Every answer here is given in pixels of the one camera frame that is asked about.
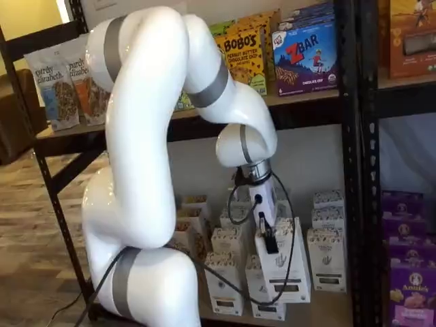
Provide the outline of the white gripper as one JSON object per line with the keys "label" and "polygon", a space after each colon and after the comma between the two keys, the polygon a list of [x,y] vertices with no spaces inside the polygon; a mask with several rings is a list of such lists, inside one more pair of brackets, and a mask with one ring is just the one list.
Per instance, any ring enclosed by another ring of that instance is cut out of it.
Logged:
{"label": "white gripper", "polygon": [[268,179],[262,184],[249,186],[249,193],[253,203],[256,196],[262,198],[262,201],[253,212],[255,224],[257,228],[260,227],[260,234],[264,240],[267,253],[276,254],[279,249],[275,238],[275,230],[272,228],[275,226],[277,218],[277,197],[274,182],[272,179]]}

